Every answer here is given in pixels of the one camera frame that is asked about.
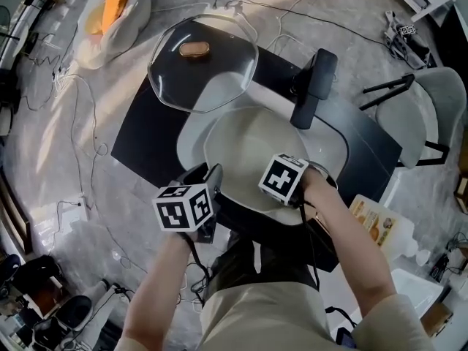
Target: beige shirt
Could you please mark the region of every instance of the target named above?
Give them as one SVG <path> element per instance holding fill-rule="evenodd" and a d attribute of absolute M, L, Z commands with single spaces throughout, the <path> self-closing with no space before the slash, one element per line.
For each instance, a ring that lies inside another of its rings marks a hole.
<path fill-rule="evenodd" d="M 246 284 L 215 293 L 201 314 L 202 351 L 343 350 L 330 336 L 320 294 L 305 284 Z M 361 351 L 433 350 L 409 298 L 377 304 L 352 337 Z M 147 351 L 122 338 L 117 351 Z"/>

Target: person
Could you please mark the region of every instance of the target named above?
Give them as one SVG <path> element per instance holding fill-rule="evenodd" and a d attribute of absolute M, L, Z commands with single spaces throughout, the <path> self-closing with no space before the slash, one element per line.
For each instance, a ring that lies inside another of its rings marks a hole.
<path fill-rule="evenodd" d="M 385 257 L 338 192 L 316 170 L 308 169 L 302 180 L 304 198 L 325 220 L 361 310 L 363 320 L 352 332 L 357 348 L 432 350 L 409 298 L 396 293 Z M 216 259 L 205 290 L 200 350 L 343 350 L 331 338 L 306 265 L 262 248 L 256 273 L 251 241 L 236 235 L 228 247 Z M 116 350 L 163 349 L 190 251 L 176 233 L 167 236 L 129 305 Z"/>

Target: gray floor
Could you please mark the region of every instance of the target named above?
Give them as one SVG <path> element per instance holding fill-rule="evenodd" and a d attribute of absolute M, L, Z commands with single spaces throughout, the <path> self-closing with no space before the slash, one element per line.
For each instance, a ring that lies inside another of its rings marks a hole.
<path fill-rule="evenodd" d="M 213 0 L 152 0 L 152 5 L 153 10 L 160 10 L 200 1 Z M 295 0 L 254 1 L 290 7 Z M 37 30 L 53 32 L 55 36 L 49 39 L 55 48 L 39 43 L 31 56 L 39 59 L 49 56 L 53 59 L 63 54 L 85 3 L 86 0 L 67 0 L 66 6 L 54 7 L 47 12 Z M 387 26 L 384 11 L 393 10 L 408 22 L 412 15 L 400 0 L 304 0 L 295 9 L 334 20 L 376 40 L 382 39 L 382 30 Z M 110 154 L 95 157 L 94 148 L 106 143 L 110 152 L 131 101 L 146 75 L 146 63 L 158 34 L 180 19 L 202 11 L 203 7 L 198 6 L 154 12 L 134 47 L 105 67 L 91 71 L 72 64 L 69 74 L 79 74 L 85 78 L 96 101 L 95 134 L 92 129 L 91 99 L 86 86 L 80 81 L 67 80 L 65 83 L 68 84 L 57 97 L 54 97 L 55 90 L 52 90 L 53 97 L 37 112 L 28 110 L 24 100 L 21 103 L 7 140 L 4 166 L 32 221 L 35 251 L 48 252 L 53 247 L 53 232 L 59 227 L 56 216 L 58 201 L 78 195 L 83 187 L 87 203 L 97 206 L 88 211 L 88 222 L 76 222 L 71 227 L 62 225 L 61 232 L 56 234 L 52 254 L 77 292 L 92 286 L 102 277 L 135 290 L 145 274 L 136 265 L 130 265 L 128 260 L 122 260 L 121 264 L 119 257 L 127 253 L 132 262 L 147 269 L 158 249 L 162 233 L 151 206 L 151 197 L 157 188 L 125 168 Z M 279 12 L 248 5 L 244 5 L 243 12 L 260 34 L 258 44 L 266 46 L 277 34 L 276 17 Z M 435 50 L 425 20 L 416 26 Z M 318 48 L 330 50 L 339 57 L 337 80 L 333 87 L 356 105 L 370 100 L 370 96 L 361 93 L 364 87 L 398 78 L 410 71 L 403 61 L 390 57 L 383 46 L 329 23 L 289 14 L 283 19 L 283 29 L 284 33 L 293 35 L 304 44 L 287 38 L 279 40 L 277 53 L 292 63 L 303 66 Z M 67 55 L 62 67 L 68 68 L 71 60 L 72 56 Z M 32 108 L 39 107 L 50 93 L 51 68 L 47 62 L 40 68 L 28 60 L 20 63 L 18 74 L 22 94 L 28 96 Z M 77 86 L 76 119 L 71 130 Z M 426 117 L 429 140 L 436 140 L 435 114 L 427 95 L 415 89 L 405 97 L 418 103 Z M 458 210 L 452 196 L 458 175 L 456 163 L 461 131 L 460 125 L 456 143 L 445 166 L 400 170 L 396 174 L 400 181 L 390 208 L 415 223 L 415 237 L 423 248 L 434 253 L 432 262 L 456 231 L 468 231 L 467 217 Z M 74 152 L 79 161 L 80 179 Z M 113 241 L 110 232 L 125 253 Z M 214 246 L 200 247 L 205 263 L 210 264 L 221 252 L 226 237 L 224 231 L 216 237 Z M 418 273 L 423 276 L 428 269 L 426 266 Z M 189 284 L 198 276 L 196 268 L 189 268 Z M 183 290 L 182 295 L 192 298 L 188 290 Z M 124 313 L 125 308 L 122 307 L 113 314 L 119 325 Z M 198 314 L 191 303 L 183 302 L 176 311 L 168 343 L 174 350 L 192 349 L 199 338 Z"/>

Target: glass lid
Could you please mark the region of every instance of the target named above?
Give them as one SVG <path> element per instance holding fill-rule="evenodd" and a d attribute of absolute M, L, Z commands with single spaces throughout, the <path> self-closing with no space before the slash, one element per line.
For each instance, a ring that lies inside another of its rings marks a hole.
<path fill-rule="evenodd" d="M 258 62 L 258 47 L 235 19 L 202 14 L 168 28 L 148 63 L 158 99 L 186 112 L 207 113 L 242 95 Z"/>

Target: sleeve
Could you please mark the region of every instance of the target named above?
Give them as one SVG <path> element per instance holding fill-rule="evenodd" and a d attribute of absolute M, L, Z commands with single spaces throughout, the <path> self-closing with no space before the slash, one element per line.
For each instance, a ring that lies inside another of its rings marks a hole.
<path fill-rule="evenodd" d="M 123 336 L 118 340 L 117 346 L 114 351 L 148 351 L 140 342 L 134 339 Z"/>
<path fill-rule="evenodd" d="M 434 346 L 406 295 L 378 303 L 352 332 L 362 351 L 433 351 Z"/>

